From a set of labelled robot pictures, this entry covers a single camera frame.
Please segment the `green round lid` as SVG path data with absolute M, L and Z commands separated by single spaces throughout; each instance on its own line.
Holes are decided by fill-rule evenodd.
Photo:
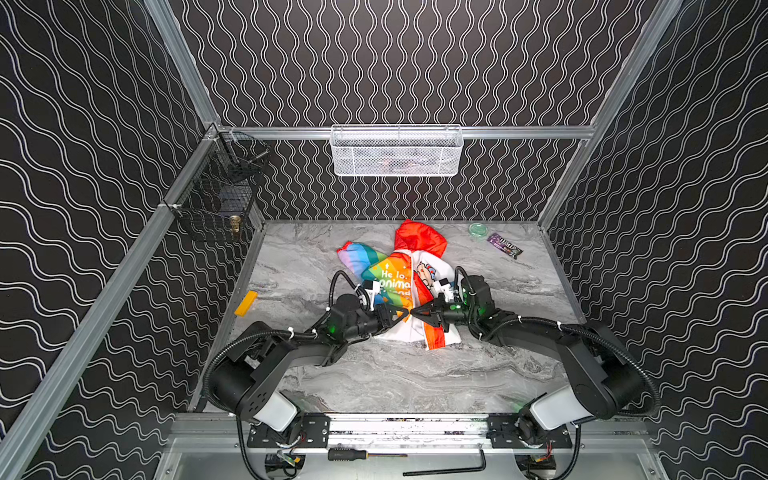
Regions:
M 488 235 L 488 228 L 482 223 L 472 223 L 468 227 L 468 232 L 473 238 L 485 238 Z

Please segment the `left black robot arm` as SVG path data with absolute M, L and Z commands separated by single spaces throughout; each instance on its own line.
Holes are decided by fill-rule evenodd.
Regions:
M 405 307 L 376 304 L 362 285 L 344 271 L 334 273 L 323 315 L 303 332 L 274 329 L 264 322 L 250 325 L 210 361 L 202 392 L 215 407 L 242 421 L 258 420 L 281 431 L 298 415 L 269 416 L 267 405 L 277 398 L 286 372 L 299 366 L 328 367 L 349 347 L 379 336 L 409 316 Z

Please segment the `black handled screwdriver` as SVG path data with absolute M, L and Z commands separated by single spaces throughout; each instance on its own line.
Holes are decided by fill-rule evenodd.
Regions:
M 327 459 L 329 461 L 357 461 L 373 458 L 407 458 L 407 454 L 402 453 L 371 453 L 367 450 L 351 448 L 331 448 L 328 450 Z

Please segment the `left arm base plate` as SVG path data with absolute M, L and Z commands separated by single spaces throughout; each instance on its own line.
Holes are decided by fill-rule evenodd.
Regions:
M 248 448 L 273 449 L 326 449 L 331 418 L 321 413 L 301 413 L 289 426 L 277 432 L 266 424 L 250 427 L 246 445 Z

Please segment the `yellow block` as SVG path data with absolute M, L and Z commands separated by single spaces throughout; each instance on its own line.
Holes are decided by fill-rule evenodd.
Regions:
M 234 314 L 237 317 L 244 317 L 247 315 L 249 310 L 251 309 L 254 302 L 258 299 L 258 293 L 255 291 L 248 291 L 240 304 L 237 306 L 237 308 L 234 311 Z

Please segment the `purple snack wrapper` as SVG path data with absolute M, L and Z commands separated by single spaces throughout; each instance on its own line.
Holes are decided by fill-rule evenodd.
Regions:
M 487 242 L 514 260 L 517 260 L 523 253 L 523 250 L 520 247 L 514 245 L 496 232 L 487 237 Z

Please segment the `brass fitting in basket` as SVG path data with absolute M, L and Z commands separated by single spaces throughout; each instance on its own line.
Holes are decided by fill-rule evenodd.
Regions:
M 241 231 L 242 218 L 239 215 L 229 217 L 230 228 L 233 234 L 239 234 Z

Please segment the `black allen key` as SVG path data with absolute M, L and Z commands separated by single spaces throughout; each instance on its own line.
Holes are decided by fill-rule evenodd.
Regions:
M 406 471 L 402 473 L 402 476 L 403 477 L 419 477 L 419 476 L 455 475 L 455 474 L 483 472 L 487 468 L 487 459 L 483 449 L 479 450 L 479 458 L 480 458 L 480 463 L 478 465 L 454 467 L 454 468 Z

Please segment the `white mesh wall basket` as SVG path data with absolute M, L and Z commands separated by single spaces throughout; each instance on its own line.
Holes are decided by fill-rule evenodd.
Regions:
M 452 177 L 464 148 L 458 125 L 331 127 L 334 173 L 342 177 Z

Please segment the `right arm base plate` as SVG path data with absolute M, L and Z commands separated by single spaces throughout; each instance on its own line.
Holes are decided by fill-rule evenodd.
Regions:
M 571 436 L 565 426 L 545 430 L 532 417 L 518 414 L 490 414 L 486 438 L 494 449 L 570 449 Z

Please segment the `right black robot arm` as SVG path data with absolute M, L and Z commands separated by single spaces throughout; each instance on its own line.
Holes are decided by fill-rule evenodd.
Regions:
M 528 402 L 518 414 L 517 428 L 529 440 L 567 423 L 653 416 L 660 407 L 658 385 L 609 328 L 503 310 L 479 275 L 462 278 L 451 298 L 440 292 L 411 315 L 444 330 L 463 325 L 481 342 L 521 348 L 562 364 L 568 384 Z

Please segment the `rainbow kids zip jacket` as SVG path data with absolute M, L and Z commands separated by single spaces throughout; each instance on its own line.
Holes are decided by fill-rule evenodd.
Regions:
M 442 286 L 454 283 L 455 270 L 443 259 L 447 246 L 445 237 L 431 226 L 406 220 L 395 231 L 391 253 L 347 242 L 337 256 L 358 279 L 379 284 L 376 305 L 411 310 L 434 300 Z

